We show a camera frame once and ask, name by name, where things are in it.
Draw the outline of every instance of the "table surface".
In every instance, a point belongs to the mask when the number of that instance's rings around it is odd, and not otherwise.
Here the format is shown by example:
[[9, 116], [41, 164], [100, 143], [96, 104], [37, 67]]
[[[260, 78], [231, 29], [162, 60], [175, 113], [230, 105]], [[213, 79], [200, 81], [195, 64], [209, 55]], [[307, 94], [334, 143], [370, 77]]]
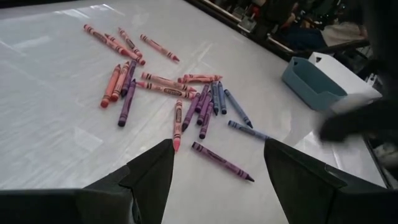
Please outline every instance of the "table surface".
[[[80, 188], [172, 137], [176, 98], [137, 89], [127, 125], [122, 101], [99, 107], [109, 76], [126, 58], [83, 31], [130, 34], [147, 64], [136, 70], [176, 80], [217, 73], [256, 130], [331, 166], [384, 185], [360, 139], [321, 145], [317, 113], [281, 81], [287, 62], [182, 0], [78, 1], [0, 10], [0, 188]], [[139, 40], [147, 34], [176, 64]], [[183, 114], [189, 101], [183, 102]], [[269, 180], [264, 143], [214, 116], [205, 140], [193, 123], [182, 136], [163, 223], [287, 223]], [[243, 181], [190, 149], [199, 141], [256, 180]]]

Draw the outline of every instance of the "person sitting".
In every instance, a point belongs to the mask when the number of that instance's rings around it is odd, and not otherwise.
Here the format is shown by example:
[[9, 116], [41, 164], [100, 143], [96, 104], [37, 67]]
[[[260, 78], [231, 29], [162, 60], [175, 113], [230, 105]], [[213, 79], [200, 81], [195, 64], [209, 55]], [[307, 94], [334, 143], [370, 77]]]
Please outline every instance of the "person sitting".
[[[286, 23], [290, 24], [294, 20], [295, 15], [292, 13]], [[279, 38], [292, 50], [317, 50], [368, 38], [361, 8], [347, 8], [339, 21], [341, 23], [325, 26], [324, 30], [292, 26], [283, 30]]]

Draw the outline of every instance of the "dark clothing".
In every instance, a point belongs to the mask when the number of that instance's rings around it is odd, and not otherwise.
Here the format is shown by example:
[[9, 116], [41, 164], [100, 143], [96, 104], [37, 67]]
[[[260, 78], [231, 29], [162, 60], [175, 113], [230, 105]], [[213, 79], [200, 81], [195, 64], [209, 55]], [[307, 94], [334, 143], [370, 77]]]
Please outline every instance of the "dark clothing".
[[291, 27], [282, 39], [289, 43], [292, 50], [318, 50], [327, 47], [318, 29]]

